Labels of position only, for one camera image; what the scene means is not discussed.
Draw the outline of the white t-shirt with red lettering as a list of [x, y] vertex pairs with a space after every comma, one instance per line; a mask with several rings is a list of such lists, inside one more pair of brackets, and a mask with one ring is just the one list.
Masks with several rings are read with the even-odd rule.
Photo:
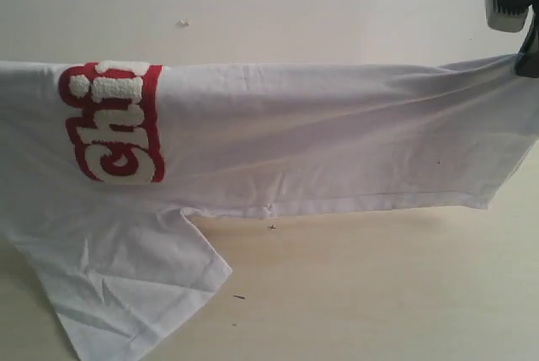
[[189, 215], [484, 208], [538, 139], [515, 57], [1, 65], [1, 232], [81, 360], [138, 360], [231, 269]]

